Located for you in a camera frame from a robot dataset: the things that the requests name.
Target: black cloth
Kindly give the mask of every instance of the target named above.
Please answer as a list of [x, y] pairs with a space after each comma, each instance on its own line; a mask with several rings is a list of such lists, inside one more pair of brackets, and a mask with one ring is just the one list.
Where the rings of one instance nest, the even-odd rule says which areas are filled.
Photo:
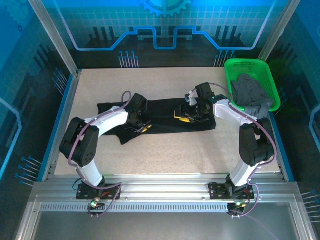
[[[142, 134], [176, 134], [187, 132], [202, 132], [216, 128], [215, 119], [205, 122], [188, 123], [174, 118], [176, 107], [182, 104], [187, 104], [184, 98], [163, 99], [148, 101], [146, 114], [150, 120], [152, 127]], [[123, 103], [99, 103], [97, 104], [99, 114], [102, 114], [113, 106], [121, 106]], [[117, 126], [104, 135], [116, 135], [121, 145], [126, 144], [130, 140], [139, 136], [132, 129], [125, 128], [125, 125]]]
[[238, 81], [231, 82], [234, 102], [244, 107], [244, 112], [258, 119], [268, 116], [274, 100], [269, 98], [260, 82], [248, 74], [240, 74]]

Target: gray garment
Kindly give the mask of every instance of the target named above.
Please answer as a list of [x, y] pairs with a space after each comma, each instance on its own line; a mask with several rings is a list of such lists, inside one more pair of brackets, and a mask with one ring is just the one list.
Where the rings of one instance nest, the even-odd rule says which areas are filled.
[[244, 112], [258, 119], [267, 117], [274, 100], [268, 97], [260, 82], [248, 74], [240, 74], [231, 87], [234, 102], [244, 107]]

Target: white table surface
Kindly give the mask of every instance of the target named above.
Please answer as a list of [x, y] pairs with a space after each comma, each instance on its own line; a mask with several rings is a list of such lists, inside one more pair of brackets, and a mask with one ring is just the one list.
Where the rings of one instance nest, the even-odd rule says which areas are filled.
[[[148, 100], [183, 98], [195, 86], [212, 82], [227, 87], [223, 67], [83, 69], [69, 121], [98, 114], [98, 103], [120, 102], [124, 91]], [[216, 95], [223, 90], [212, 87]], [[116, 136], [99, 138], [95, 156], [102, 174], [226, 174], [237, 165], [239, 135], [226, 122], [203, 132], [141, 135], [125, 145]], [[260, 172], [279, 172], [278, 163]], [[74, 175], [60, 154], [56, 175]]]

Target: green basket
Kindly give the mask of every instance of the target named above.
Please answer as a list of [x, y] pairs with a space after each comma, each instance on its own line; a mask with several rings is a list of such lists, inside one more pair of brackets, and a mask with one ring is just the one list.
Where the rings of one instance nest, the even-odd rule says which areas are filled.
[[[240, 74], [249, 74], [250, 77], [259, 81], [262, 87], [265, 89], [269, 98], [274, 100], [274, 103], [270, 107], [269, 111], [274, 112], [279, 109], [281, 105], [280, 97], [274, 78], [272, 77], [268, 64], [259, 59], [229, 59], [224, 64], [226, 79], [228, 82], [229, 91], [232, 93], [231, 81], [238, 81]], [[234, 101], [232, 103], [239, 107], [241, 110], [245, 110], [244, 107], [238, 106]]]

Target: gear logo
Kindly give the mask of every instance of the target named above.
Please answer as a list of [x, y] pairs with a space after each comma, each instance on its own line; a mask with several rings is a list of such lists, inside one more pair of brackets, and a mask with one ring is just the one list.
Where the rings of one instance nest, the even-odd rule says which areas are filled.
[[20, 25], [29, 15], [28, 0], [0, 0], [0, 5], [5, 6], [11, 17]]
[[180, 14], [181, 10], [187, 9], [187, 4], [190, 4], [191, 0], [140, 0], [140, 3], [151, 14], [156, 14], [157, 17], [162, 15], [166, 18], [169, 15], [173, 17], [174, 14]]

